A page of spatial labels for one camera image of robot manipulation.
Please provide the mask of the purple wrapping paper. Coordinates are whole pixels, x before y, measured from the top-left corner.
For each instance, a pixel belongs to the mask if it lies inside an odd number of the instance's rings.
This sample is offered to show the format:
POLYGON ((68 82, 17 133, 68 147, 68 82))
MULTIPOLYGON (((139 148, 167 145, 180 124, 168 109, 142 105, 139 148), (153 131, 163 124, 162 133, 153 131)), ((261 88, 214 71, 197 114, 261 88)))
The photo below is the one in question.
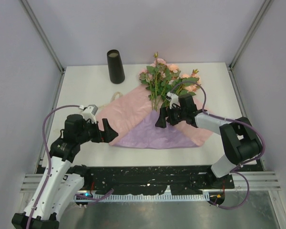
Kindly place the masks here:
POLYGON ((122 97, 105 105, 96 119, 106 118, 118 136, 111 146, 140 149, 170 149, 202 146, 211 131, 195 128, 182 121, 166 128, 156 127, 159 112, 152 109, 149 92, 138 86, 122 97))

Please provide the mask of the cream gold-lettered ribbon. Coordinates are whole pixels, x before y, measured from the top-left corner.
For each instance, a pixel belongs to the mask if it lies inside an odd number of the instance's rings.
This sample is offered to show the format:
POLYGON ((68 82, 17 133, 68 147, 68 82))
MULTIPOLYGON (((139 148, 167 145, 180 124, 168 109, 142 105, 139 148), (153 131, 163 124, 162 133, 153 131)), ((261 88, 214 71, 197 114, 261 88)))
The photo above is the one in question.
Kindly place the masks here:
POLYGON ((111 99, 110 99, 110 101, 109 101, 108 103, 103 104, 103 105, 98 105, 98 106, 97 106, 97 107, 98 107, 98 110, 99 110, 99 111, 102 110, 102 109, 105 108, 107 105, 109 105, 111 102, 113 102, 113 101, 115 101, 116 99, 121 98, 121 97, 123 97, 123 94, 122 94, 121 92, 115 92, 115 93, 112 95, 112 97, 111 97, 111 99))

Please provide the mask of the pink flower bunch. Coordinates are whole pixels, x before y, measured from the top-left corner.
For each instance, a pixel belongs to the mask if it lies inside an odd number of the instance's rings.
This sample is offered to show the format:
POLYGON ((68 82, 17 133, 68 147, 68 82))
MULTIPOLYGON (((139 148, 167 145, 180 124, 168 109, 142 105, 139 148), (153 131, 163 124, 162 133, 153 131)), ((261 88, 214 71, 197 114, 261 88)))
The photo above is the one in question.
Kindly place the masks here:
POLYGON ((159 57, 157 52, 153 57, 153 63, 139 73, 140 82, 150 92, 148 98, 153 110, 158 110, 158 108, 169 104, 166 99, 168 92, 177 96, 196 95, 196 91, 201 85, 198 69, 192 70, 191 74, 181 74, 178 65, 167 63, 166 60, 159 57))

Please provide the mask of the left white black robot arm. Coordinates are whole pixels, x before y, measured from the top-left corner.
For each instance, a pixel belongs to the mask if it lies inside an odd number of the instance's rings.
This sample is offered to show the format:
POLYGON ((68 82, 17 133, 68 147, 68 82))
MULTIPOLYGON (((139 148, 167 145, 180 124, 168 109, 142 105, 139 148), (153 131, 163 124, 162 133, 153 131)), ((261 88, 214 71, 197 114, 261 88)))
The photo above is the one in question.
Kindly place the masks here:
POLYGON ((41 181, 22 213, 14 214, 12 225, 17 229, 57 229, 65 209, 76 193, 92 186, 92 175, 87 166, 72 166, 81 145, 109 143, 118 133, 106 118, 102 119, 104 130, 91 118, 81 114, 67 116, 60 137, 49 152, 49 163, 41 181))

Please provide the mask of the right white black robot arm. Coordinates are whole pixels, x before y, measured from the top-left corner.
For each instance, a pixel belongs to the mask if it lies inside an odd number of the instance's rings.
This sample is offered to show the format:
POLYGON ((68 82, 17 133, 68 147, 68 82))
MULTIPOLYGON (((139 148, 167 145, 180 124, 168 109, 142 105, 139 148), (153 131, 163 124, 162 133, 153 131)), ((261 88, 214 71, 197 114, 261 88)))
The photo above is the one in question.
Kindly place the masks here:
POLYGON ((205 129, 218 134, 222 139, 224 155, 206 172, 207 185, 217 188, 236 166, 259 155, 262 143, 251 123, 245 117, 228 120, 198 109, 191 95, 177 96, 167 93, 168 106, 160 109, 156 127, 166 128, 180 122, 186 122, 194 128, 205 129))

